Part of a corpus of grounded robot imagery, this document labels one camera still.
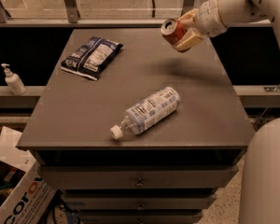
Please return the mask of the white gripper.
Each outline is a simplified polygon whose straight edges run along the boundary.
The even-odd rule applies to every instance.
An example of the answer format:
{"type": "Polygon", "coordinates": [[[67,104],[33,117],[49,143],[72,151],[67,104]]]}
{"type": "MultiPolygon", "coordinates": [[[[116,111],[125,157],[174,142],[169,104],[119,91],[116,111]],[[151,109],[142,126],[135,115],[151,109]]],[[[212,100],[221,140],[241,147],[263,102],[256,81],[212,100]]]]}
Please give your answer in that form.
{"type": "Polygon", "coordinates": [[[186,33],[173,44],[173,48],[178,52],[186,52],[192,47],[199,45],[204,35],[215,37],[227,31],[219,14],[219,0],[208,0],[197,9],[191,9],[178,18],[185,28],[189,28],[186,33]]]}

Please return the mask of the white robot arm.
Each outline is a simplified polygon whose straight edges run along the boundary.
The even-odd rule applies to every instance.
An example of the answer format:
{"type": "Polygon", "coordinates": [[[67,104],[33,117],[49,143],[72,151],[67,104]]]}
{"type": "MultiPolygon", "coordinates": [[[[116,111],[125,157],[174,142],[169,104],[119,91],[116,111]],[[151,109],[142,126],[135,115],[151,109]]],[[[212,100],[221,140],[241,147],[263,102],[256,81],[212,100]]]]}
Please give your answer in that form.
{"type": "MultiPolygon", "coordinates": [[[[272,85],[280,80],[280,0],[208,0],[178,20],[186,33],[173,48],[190,49],[204,37],[216,37],[239,23],[266,20],[279,49],[278,71],[270,63],[253,77],[272,85]]],[[[280,224],[280,118],[259,128],[248,145],[242,175],[238,224],[280,224]]]]}

